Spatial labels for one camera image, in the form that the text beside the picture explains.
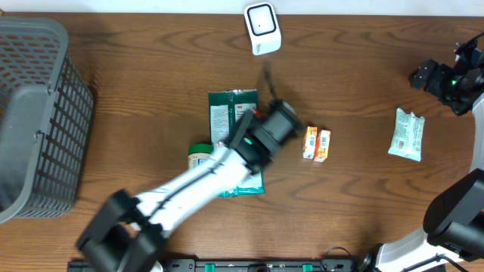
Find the mint green wipes pack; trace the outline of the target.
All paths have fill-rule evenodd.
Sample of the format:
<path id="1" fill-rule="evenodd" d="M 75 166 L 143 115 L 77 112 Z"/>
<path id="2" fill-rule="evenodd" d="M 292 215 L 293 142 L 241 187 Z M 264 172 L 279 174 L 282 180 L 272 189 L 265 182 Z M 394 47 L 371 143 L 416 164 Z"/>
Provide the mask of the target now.
<path id="1" fill-rule="evenodd" d="M 398 108 L 396 122 L 388 154 L 421 161 L 422 138 L 425 118 Z"/>

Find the green 3M adhesive package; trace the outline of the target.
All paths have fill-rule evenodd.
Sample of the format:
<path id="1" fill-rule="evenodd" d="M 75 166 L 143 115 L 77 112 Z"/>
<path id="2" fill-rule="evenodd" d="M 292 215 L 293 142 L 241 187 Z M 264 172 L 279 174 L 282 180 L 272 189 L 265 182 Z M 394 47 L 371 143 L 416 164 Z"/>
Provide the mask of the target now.
<path id="1" fill-rule="evenodd" d="M 259 108 L 256 89 L 235 89 L 224 92 L 208 93 L 210 140 L 215 149 L 227 138 L 237 120 L 248 109 Z M 226 190 L 219 198 L 252 196 L 265 193 L 263 173 L 253 175 L 242 185 Z"/>

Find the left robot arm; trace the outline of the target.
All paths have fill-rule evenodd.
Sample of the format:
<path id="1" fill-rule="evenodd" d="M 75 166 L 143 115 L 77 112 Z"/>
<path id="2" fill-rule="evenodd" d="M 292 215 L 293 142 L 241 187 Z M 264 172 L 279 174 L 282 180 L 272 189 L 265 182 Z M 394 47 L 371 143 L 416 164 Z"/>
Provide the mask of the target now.
<path id="1" fill-rule="evenodd" d="M 202 165 L 137 196 L 109 196 L 76 241 L 96 271 L 161 271 L 172 232 L 225 190 L 261 172 L 293 130 L 282 113 L 248 110 Z"/>

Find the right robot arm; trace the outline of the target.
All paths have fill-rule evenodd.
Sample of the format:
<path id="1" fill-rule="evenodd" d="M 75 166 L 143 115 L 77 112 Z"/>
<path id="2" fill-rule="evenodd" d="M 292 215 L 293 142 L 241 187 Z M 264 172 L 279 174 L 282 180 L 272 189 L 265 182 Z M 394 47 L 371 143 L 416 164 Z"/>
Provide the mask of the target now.
<path id="1" fill-rule="evenodd" d="M 475 136 L 470 171 L 428 207 L 422 228 L 379 244 L 358 271 L 444 271 L 450 264 L 483 257 L 483 61 L 457 59 L 449 67 L 425 60 L 410 76 L 411 87 L 436 96 L 460 116 L 473 114 Z"/>

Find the orange tissue pack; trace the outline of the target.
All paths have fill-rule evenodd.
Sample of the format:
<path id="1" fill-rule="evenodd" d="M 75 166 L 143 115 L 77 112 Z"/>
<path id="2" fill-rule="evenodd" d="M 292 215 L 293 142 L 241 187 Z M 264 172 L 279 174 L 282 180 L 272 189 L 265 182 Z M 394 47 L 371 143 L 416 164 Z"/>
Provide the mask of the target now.
<path id="1" fill-rule="evenodd" d="M 308 126 L 303 138 L 302 157 L 304 159 L 313 159 L 316 148 L 316 138 L 318 129 L 314 126 Z"/>
<path id="2" fill-rule="evenodd" d="M 324 162 L 328 158 L 330 131 L 321 130 L 318 133 L 315 144 L 315 155 L 313 160 L 315 162 Z"/>

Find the green-lidded small jar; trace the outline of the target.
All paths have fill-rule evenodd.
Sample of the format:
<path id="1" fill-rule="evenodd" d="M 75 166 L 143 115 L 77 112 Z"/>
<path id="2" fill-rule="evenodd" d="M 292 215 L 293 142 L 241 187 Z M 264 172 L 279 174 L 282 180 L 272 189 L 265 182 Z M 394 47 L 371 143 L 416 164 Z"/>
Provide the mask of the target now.
<path id="1" fill-rule="evenodd" d="M 211 144 L 193 144 L 188 148 L 188 168 L 193 169 L 203 164 L 213 152 Z"/>

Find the red adhesive tube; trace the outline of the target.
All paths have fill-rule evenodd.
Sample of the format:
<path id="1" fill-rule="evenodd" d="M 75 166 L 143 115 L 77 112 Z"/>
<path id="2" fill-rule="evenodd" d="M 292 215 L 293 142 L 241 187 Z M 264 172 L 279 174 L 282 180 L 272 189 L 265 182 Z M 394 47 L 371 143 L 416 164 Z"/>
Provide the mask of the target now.
<path id="1" fill-rule="evenodd" d="M 254 111 L 254 115 L 255 115 L 255 116 L 257 116 L 258 118 L 261 118 L 261 117 L 262 117 L 262 114 L 260 113 L 260 111 L 259 111 L 259 110 L 254 109 L 253 111 Z"/>

